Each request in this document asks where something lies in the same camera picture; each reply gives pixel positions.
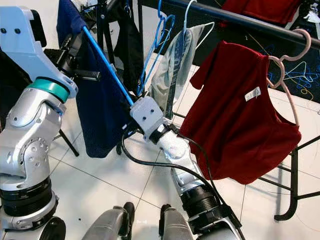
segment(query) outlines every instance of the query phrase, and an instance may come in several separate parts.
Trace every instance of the blue hanger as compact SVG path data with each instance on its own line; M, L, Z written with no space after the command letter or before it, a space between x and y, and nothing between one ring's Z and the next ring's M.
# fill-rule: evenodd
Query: blue hanger
M138 96L140 96L140 95L142 94L142 91L143 91L143 89L144 89L144 87L145 87L145 85L146 85L146 83L147 83L147 81L148 81L148 79L149 79L149 77L150 77L150 74L151 74L151 72L152 72L152 69L155 67L156 62L157 62L157 60L158 60L158 58L159 58L159 55L160 55L160 53L162 52L162 50L163 50L166 42L168 41L168 39L169 39L169 37L170 37L170 33L171 33L171 31L172 31L172 29L173 29L173 27L174 27L174 24L175 24L176 16L174 16L174 15L169 15L168 17L165 17L165 16L163 16L163 15L161 14L161 4L162 4L162 0L159 0L159 2L158 2L158 17L159 17L160 21L159 21L159 23L158 23L158 27L157 27L156 32L155 32L154 41L153 41L153 43L152 43L152 45L151 45L151 48L150 48L150 50L149 50L149 52L148 52L148 55L147 55L147 57L146 57L146 60L145 60L145 62L144 62L142 74L141 74L141 76L140 76L140 84L139 84L138 87L137 87L137 95L138 95ZM166 26L167 26L167 22L168 22L169 20L171 20L171 26L170 26L170 29L169 29L169 31L168 31L168 34L166 35L166 37L165 37L165 39L164 39L164 41L163 41L163 38L164 38L165 32L166 32L165 29L166 29ZM157 40L157 39L158 39L158 35L159 35L159 31L160 31L161 25L163 25L162 33L161 33L161 35L160 35L160 39ZM156 58L155 58L155 60L154 60L154 62L153 62L153 64L152 64L152 67L151 67L149 73L147 74L147 76L146 76L146 78L145 78L145 80L144 80L144 77L145 77L145 75L146 75L147 65L148 65L148 62L149 62L149 60L150 60L150 58L151 58L151 55L152 55L152 53L154 52L154 50L157 49L160 45L161 45L161 48L160 48L160 50L159 50L159 53L157 54L157 56L156 56Z

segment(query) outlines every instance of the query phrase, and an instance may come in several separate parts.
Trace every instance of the red shirt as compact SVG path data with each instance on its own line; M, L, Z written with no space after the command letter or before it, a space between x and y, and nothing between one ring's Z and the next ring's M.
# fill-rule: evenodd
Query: red shirt
M268 22L291 22L301 0L226 0L222 9Z
M268 56L222 41L190 82L202 90L180 132L207 151L213 179L249 184L266 174L301 140L299 127L280 116L267 88ZM261 95L246 101L259 87ZM191 145L204 176L206 161Z

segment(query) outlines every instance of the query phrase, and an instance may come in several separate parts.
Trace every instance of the white tile floor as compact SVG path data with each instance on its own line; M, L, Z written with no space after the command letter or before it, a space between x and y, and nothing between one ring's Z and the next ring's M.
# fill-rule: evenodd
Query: white tile floor
M196 71L198 68L192 66L191 69ZM191 84L186 84L174 109L185 115L199 92ZM293 121L286 96L276 90L270 90L269 94L274 107ZM294 100L302 144L320 134L320 104L298 97ZM180 117L174 118L178 125L182 121ZM138 165L124 155L117 155L115 149L103 159L87 156L74 100L67 103L62 129L80 153L75 157L62 139L55 141L50 152L53 189L60 198L56 215L66 222L67 240L81 239L102 212L126 201L132 201L136 207L134 240L158 239L158 221L163 204L171 204L186 217L168 169ZM134 156L147 161L164 161L163 154L152 144L144 143L138 134L128 139L126 144ZM320 190L319 149L316 142L300 152L300 194ZM286 158L283 164L289 166L290 159ZM284 185L290 182L290 176L278 168L265 177ZM288 191L260 180L241 185L227 178L215 181L215 184L243 224L247 240L320 239L320 197L301 200L292 219L276 222L274 214L283 214L289 206Z

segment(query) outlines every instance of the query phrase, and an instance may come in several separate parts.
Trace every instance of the clothes hanger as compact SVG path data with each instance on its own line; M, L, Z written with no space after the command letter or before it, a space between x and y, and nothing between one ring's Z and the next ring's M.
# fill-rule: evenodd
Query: clothes hanger
M151 45L151 48L150 48L150 50L148 52L148 55L146 57L146 60L144 62L142 74L140 76L140 83L141 84L139 84L138 87L137 87L137 95L138 96L141 96L142 91L144 90L144 87L145 87L145 85L146 85L146 83L147 83L147 81L148 81L148 79L150 77L150 74L151 74L153 68L156 65L156 62L157 62L157 60L159 58L160 53L162 52L162 50L163 50L163 48L165 46L165 43L168 41L168 39L170 37L170 33L171 33L171 31L172 31L172 29L174 27L174 24L175 24L176 17L174 15L171 14L171 15L165 17L165 16L163 16L161 14L161 5L162 5L162 0L159 0L157 14L158 14L158 18L160 19L160 21L158 23L158 26L157 26L157 29L156 29L156 32L155 32L154 41L153 41L153 43ZM171 25L170 25L169 31L167 32L167 35L166 35L165 39L163 40L163 38L165 36L165 33L166 33L165 29L166 29L166 26L167 26L167 22L169 20L171 20ZM159 40L158 40L159 31L160 31L160 27L161 26L163 26L162 27L163 31L162 31L162 33L160 35ZM158 54L157 54L157 56L156 56L156 58L155 58L155 60L154 60L154 62L152 64L152 67L151 67L149 73L146 75L146 69L147 69L148 62L149 62L149 60L151 58L151 55L154 52L154 50L157 49L160 45L161 45L161 48L160 48L160 50L159 50L159 52L158 52Z
M190 9L190 6L193 2L196 2L197 3L197 0L191 0L188 4L188 6L186 7L186 10L185 10L185 14L184 14L184 22L183 22L183 40L185 40L185 37L186 37L186 32L187 32L187 19L188 19L188 12L189 12L189 9ZM198 47L200 47L200 45L204 42L204 40L209 36L209 34L212 32L212 30L214 29L215 27L215 22L212 21L212 22L208 22L206 23L204 26L209 26L209 25L212 25L212 27L210 28L210 30L208 31L208 33L204 36L204 38L200 41L200 43L196 46L195 50L197 50Z
M293 102L293 99L292 99L292 95L287 87L287 85L285 84L284 82L284 79L285 79L285 75L286 75L286 70L285 70L285 65L283 63L283 60L287 60L287 61L291 61L291 62L294 62L294 61L297 61L299 59L301 59L310 49L311 47L311 36L310 34L304 30L304 29L295 29L293 30L294 32L297 32L297 33L301 33L302 35L304 35L304 37L306 38L306 45L305 45L305 48L304 50L298 55L298 56L288 56L288 55L283 55L282 57L280 58L277 58L276 56L269 56L269 60L273 60L279 67L280 67L280 70L281 70L281 77L280 77L280 80L273 84L269 79L268 77L266 78L269 86L272 88L272 89L276 89L277 87L279 87L280 85L282 86L283 90L285 91L288 99L289 99L289 102L290 102L290 105L291 105L291 108L292 108L292 111L293 111L293 115L294 115L294 120L295 120L295 124L297 126L299 126L299 120L298 120L298 114L297 114L297 110L296 110L296 106Z

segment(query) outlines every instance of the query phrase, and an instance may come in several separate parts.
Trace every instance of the white hanger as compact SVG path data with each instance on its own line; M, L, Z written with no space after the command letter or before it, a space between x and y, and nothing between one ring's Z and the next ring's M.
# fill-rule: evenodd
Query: white hanger
M303 30L303 29L295 29L293 31L301 33L306 38L306 45L305 45L304 50L298 56L283 55L280 59L277 58L276 56L269 56L269 60L275 61L278 64L278 66L280 67L281 77L280 77L280 80L276 84L273 84L268 78L266 78L266 80L267 80L268 84L270 85L270 87L273 89L276 89L280 85L282 86L283 90L285 91L285 93L289 99L289 102L290 102L290 105L291 105L291 108L293 111L293 115L294 115L295 124L297 126L299 126L298 114L297 114L297 110L296 110L294 101L292 99L291 93L290 93L287 85L284 82L286 70L285 70L285 65L283 63L283 60L293 62L293 61L297 61L297 60L301 59L309 51L309 49L311 47L311 36L306 30Z
M188 4L188 6L186 7L186 10L185 10L185 14L184 14L184 22L183 22L183 36L185 36L186 32L187 32L187 19L188 19L188 12L189 12L189 8L191 6L191 4L193 2L196 2L197 3L197 0L191 0ZM196 46L195 50L197 50L197 48L204 42L204 40L209 36L209 34L212 32L212 30L214 29L215 27L215 22L212 21L212 22L209 22L209 23L206 23L204 24L204 26L209 26L209 25L212 25L212 27L210 28L210 30L207 32L207 34L204 36L204 38L200 41L200 43Z

